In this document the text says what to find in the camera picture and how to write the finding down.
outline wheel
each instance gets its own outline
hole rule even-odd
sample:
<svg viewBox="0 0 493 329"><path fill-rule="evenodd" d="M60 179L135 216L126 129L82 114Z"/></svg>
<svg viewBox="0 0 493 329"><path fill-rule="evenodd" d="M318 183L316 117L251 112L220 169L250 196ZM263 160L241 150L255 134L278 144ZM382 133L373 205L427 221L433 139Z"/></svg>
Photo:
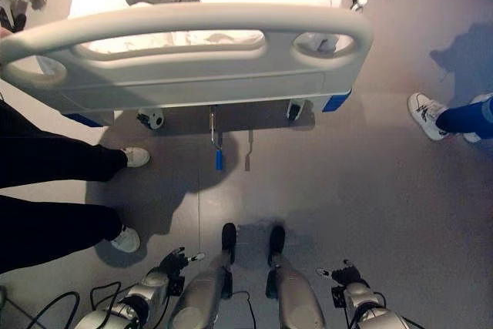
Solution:
<svg viewBox="0 0 493 329"><path fill-rule="evenodd" d="M162 109L139 109L137 119L148 129L157 130L164 124Z"/></svg>
<svg viewBox="0 0 493 329"><path fill-rule="evenodd" d="M361 5L359 5L358 3L354 3L352 6L351 6L351 11L354 11L354 12L360 12L363 10L363 7Z"/></svg>

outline black cable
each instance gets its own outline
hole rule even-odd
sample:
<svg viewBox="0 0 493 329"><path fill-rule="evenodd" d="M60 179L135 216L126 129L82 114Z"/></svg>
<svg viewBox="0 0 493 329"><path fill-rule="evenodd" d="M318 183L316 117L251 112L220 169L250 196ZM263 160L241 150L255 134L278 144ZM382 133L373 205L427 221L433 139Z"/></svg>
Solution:
<svg viewBox="0 0 493 329"><path fill-rule="evenodd" d="M171 298L171 296L168 296L168 298L166 298L166 304L164 305L163 313L161 314L161 317L157 321L156 325L154 325L153 329L156 329L159 326L159 324L161 324L161 321L163 321L164 314L166 313L166 310L168 309L168 304L169 304L170 298Z"/></svg>
<svg viewBox="0 0 493 329"><path fill-rule="evenodd" d="M113 299L111 300L111 304L109 304L109 307L106 309L105 320L103 320L102 323L96 329L101 329L108 322L109 315L111 315L111 310L113 309L113 304L115 304L116 296L118 295L118 291L122 287L122 283L120 283L119 281L105 285L105 287L111 287L112 285L116 285L116 290L115 290L115 293L113 294ZM97 290L97 289L103 289L103 287L96 287L96 288L91 289L91 304L93 304L92 293L94 290Z"/></svg>
<svg viewBox="0 0 493 329"><path fill-rule="evenodd" d="M255 320L255 314L253 313L253 308L252 308L252 303L250 302L250 293L246 290L238 290L236 292L233 292L231 296L234 296L235 294L238 293L245 293L246 294L246 302L248 303L248 307L250 309L250 313L252 314L252 320L253 320L253 329L257 329L257 320Z"/></svg>
<svg viewBox="0 0 493 329"><path fill-rule="evenodd" d="M382 293L380 293L380 292L373 292L373 293L375 293L375 294L379 295L380 297L382 297L382 300L384 300L384 308L387 308L387 298L385 298L385 296Z"/></svg>
<svg viewBox="0 0 493 329"><path fill-rule="evenodd" d="M69 329L70 324L72 323L72 320L74 320L75 313L77 311L77 308L79 308L79 302L80 302L80 296L77 292L70 291L66 292L64 294L60 294L57 298L52 300L49 304L47 304L39 313L34 316L34 318L31 320L31 323L26 327L26 329L31 329L34 324L37 324L39 318L47 311L51 306L56 304L59 300L62 300L65 297L68 296L74 296L75 297L75 303L74 307L72 309L72 312L70 313L69 319L67 320L67 324L65 324L64 328Z"/></svg>
<svg viewBox="0 0 493 329"><path fill-rule="evenodd" d="M11 300L10 298L6 297L5 300L9 302L14 308L16 308L19 312L23 313L26 317L29 318L30 321L34 320L34 316L30 315L26 310L24 310L22 307L20 307L16 302ZM36 321L36 324L42 327L42 329L47 329L43 324L41 324L39 321Z"/></svg>
<svg viewBox="0 0 493 329"><path fill-rule="evenodd" d="M126 291L130 290L131 288L133 288L133 287L135 287L135 286L136 286L136 284L129 285L128 287L125 287L125 288L123 288L123 289L119 290L119 291L118 291L118 293L117 293L116 295L119 295L119 294L121 294L121 293L123 293L123 292L126 292ZM108 296L104 297L103 299L98 300L98 302L94 305L94 307L95 307L95 308L94 308L93 310L97 310L97 309L98 309L98 306L99 306L100 304L102 304L105 300L108 300L108 299L112 298L114 295L115 295L115 294L110 294L110 295L108 295Z"/></svg>
<svg viewBox="0 0 493 329"><path fill-rule="evenodd" d="M408 319L407 317L402 316L402 318L404 320L406 320L409 324L414 325L415 327L418 327L419 329L424 329L423 326L421 326L420 324L415 323L414 321Z"/></svg>
<svg viewBox="0 0 493 329"><path fill-rule="evenodd" d="M96 292L97 290L101 290L101 289L106 289L106 288L109 288L109 287L112 287L113 285L119 285L120 287L122 286L122 283L119 282L119 281L114 281L113 283L110 283L110 284L107 284L107 285L101 285L99 287L94 287L93 289L91 289L91 292L89 293L89 299L91 300L91 308L92 310L94 311L96 308L97 308L97 304L94 304L94 292Z"/></svg>
<svg viewBox="0 0 493 329"><path fill-rule="evenodd" d="M346 317L346 326L347 326L347 329L349 329L349 319L347 318L347 309L346 309L346 307L344 307L344 316Z"/></svg>

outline gray floor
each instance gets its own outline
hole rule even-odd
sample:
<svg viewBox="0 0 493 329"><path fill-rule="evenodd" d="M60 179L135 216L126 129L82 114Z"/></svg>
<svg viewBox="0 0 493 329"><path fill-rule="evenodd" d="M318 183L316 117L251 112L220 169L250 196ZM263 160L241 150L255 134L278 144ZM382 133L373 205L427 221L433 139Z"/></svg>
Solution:
<svg viewBox="0 0 493 329"><path fill-rule="evenodd" d="M44 12L29 13L28 27L66 17L69 3L49 0ZM343 258L390 307L428 328L493 327L491 143L433 143L406 107L419 90L451 106L493 91L493 0L370 0L364 14L374 45L348 101L334 113L305 112L293 126L282 120L284 102L221 107L223 173L213 168L206 109L170 110L168 126L155 133L133 112L108 129L89 129L2 82L7 102L43 129L116 148L144 146L153 159L107 184L2 190L28 200L115 206L139 229L143 248L127 257L101 243L3 274L0 284L32 314L77 290L81 317L91 287L132 283L174 247L208 253L187 267L190 279L219 250L221 226L233 221L234 287L250 291L259 328L277 327L276 303L263 294L265 246L269 225L283 220L286 255L312 283L328 327L345 327L344 314L314 269L338 267ZM42 322L60 327L68 309L63 303ZM28 321L8 305L2 323ZM252 327L244 297L221 304L216 327Z"/></svg>

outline robot leg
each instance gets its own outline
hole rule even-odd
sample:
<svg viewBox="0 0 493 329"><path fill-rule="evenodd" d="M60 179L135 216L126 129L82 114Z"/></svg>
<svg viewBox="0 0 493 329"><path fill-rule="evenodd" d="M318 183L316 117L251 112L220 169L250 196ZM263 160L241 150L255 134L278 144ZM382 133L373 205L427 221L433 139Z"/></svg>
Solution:
<svg viewBox="0 0 493 329"><path fill-rule="evenodd" d="M231 255L223 251L206 271L190 281L169 319L169 329L206 329L213 326L221 297L231 283Z"/></svg>
<svg viewBox="0 0 493 329"><path fill-rule="evenodd" d="M323 329L324 314L310 283L282 255L272 257L282 329Z"/></svg>

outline person's leg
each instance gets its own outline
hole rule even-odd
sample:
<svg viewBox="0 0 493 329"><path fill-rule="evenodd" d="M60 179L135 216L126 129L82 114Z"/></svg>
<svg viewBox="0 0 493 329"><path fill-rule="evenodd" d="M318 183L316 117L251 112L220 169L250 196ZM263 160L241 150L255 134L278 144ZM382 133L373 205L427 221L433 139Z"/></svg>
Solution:
<svg viewBox="0 0 493 329"><path fill-rule="evenodd" d="M2 136L0 149L0 187L51 180L108 181L127 166L122 150L63 136Z"/></svg>
<svg viewBox="0 0 493 329"><path fill-rule="evenodd" d="M0 136L32 136L42 133L42 130L0 99Z"/></svg>
<svg viewBox="0 0 493 329"><path fill-rule="evenodd" d="M436 125L447 133L477 133L493 128L483 115L483 102L449 108L437 118Z"/></svg>
<svg viewBox="0 0 493 329"><path fill-rule="evenodd" d="M114 240L121 231L113 208L0 196L0 274Z"/></svg>
<svg viewBox="0 0 493 329"><path fill-rule="evenodd" d="M48 133L0 101L0 188L51 180L108 181L149 161L141 148L108 149Z"/></svg>

